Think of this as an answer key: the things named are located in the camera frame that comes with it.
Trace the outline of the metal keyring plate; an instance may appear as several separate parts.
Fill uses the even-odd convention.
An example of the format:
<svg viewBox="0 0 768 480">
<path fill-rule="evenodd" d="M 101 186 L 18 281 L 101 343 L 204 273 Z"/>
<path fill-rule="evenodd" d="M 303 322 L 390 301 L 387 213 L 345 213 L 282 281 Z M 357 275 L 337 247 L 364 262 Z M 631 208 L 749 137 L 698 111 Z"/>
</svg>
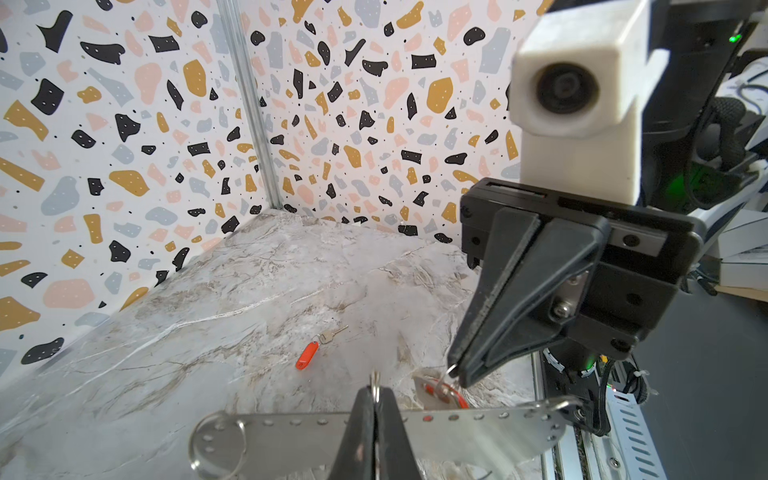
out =
<svg viewBox="0 0 768 480">
<path fill-rule="evenodd" d="M 506 479 L 560 440 L 563 410 L 580 403 L 561 396 L 492 409 L 399 410 L 417 463 L 458 462 Z M 206 479 L 276 479 L 321 465 L 331 471 L 351 411 L 211 414 L 190 436 L 191 467 Z"/>
</svg>

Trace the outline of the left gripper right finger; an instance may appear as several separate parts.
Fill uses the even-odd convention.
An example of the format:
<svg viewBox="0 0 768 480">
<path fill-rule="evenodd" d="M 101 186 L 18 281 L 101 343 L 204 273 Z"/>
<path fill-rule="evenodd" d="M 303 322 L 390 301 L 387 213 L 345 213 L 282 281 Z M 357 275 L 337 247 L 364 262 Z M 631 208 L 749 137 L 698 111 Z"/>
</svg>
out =
<svg viewBox="0 0 768 480">
<path fill-rule="evenodd" d="M 403 417 L 390 388 L 380 387 L 375 406 L 379 478 L 421 480 Z"/>
</svg>

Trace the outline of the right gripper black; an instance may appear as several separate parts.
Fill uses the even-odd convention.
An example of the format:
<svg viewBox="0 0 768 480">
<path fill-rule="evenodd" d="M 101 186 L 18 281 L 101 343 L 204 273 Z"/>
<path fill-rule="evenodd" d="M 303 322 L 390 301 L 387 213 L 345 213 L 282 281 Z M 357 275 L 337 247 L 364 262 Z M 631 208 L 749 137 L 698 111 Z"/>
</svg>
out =
<svg viewBox="0 0 768 480">
<path fill-rule="evenodd" d="M 658 325 L 703 244 L 693 217 L 480 180 L 460 201 L 482 265 L 447 354 L 464 388 L 563 339 L 624 359 Z"/>
</svg>

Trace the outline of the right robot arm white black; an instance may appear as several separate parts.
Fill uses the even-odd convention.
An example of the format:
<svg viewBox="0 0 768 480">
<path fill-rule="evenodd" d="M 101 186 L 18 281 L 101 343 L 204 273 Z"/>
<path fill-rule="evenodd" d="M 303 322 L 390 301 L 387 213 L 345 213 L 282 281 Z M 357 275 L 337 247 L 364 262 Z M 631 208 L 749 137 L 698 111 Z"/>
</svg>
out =
<svg viewBox="0 0 768 480">
<path fill-rule="evenodd" d="M 481 272 L 447 353 L 470 387 L 507 362 L 574 344 L 591 368 L 656 328 L 714 236 L 716 211 L 766 179 L 745 104 L 718 89 L 763 1 L 557 1 L 511 62 L 520 179 L 461 198 Z"/>
</svg>

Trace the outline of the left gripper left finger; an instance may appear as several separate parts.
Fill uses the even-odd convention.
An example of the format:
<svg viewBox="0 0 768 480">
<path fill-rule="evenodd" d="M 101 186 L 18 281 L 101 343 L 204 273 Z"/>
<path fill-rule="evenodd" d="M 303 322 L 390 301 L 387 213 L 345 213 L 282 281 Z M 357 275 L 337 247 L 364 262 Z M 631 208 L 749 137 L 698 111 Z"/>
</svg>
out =
<svg viewBox="0 0 768 480">
<path fill-rule="evenodd" d="M 330 480 L 375 478 L 376 404 L 370 387 L 361 388 L 348 418 Z"/>
</svg>

